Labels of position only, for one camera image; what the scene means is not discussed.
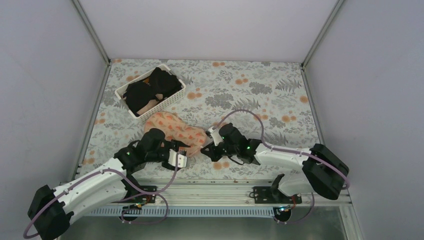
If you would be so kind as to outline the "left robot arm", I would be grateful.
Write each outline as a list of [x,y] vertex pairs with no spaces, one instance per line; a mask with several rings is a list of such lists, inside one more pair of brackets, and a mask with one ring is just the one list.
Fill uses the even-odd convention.
[[187,165],[182,141],[166,140],[165,133],[152,128],[140,140],[130,142],[98,168],[68,183],[40,187],[27,215],[30,223],[25,239],[54,240],[85,214],[109,203],[134,202],[141,196],[158,196],[163,189],[146,191],[132,176],[147,163],[161,163],[175,174]]

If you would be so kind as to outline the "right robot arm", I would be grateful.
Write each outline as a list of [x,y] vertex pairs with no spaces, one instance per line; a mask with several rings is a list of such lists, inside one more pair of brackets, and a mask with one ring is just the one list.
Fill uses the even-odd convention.
[[246,138],[228,123],[214,127],[206,134],[212,142],[200,151],[218,162],[223,157],[239,159],[239,165],[277,166],[291,173],[281,173],[264,196],[272,203],[293,203],[300,194],[317,193],[328,200],[337,200],[349,174],[349,167],[325,145],[312,148],[275,147],[262,139]]

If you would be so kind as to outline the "pink floral laundry bag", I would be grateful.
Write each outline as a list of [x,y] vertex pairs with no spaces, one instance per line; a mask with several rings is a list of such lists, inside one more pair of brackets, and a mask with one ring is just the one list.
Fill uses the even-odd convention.
[[144,132],[152,128],[163,131],[167,141],[177,140],[188,145],[189,147],[182,147],[182,149],[187,151],[189,157],[199,154],[207,141],[207,135],[202,128],[188,125],[170,112],[161,111],[153,114],[146,121]]

